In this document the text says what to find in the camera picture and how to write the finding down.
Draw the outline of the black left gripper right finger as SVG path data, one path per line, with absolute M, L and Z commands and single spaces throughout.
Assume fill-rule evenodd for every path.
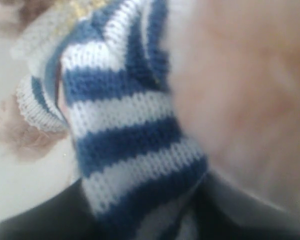
M 182 239 L 300 240 L 300 220 L 286 206 L 211 174 L 184 174 L 182 179 L 191 200 Z

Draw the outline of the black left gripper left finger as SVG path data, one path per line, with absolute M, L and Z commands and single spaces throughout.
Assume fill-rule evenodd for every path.
M 101 240 L 78 180 L 58 195 L 0 222 L 0 240 Z

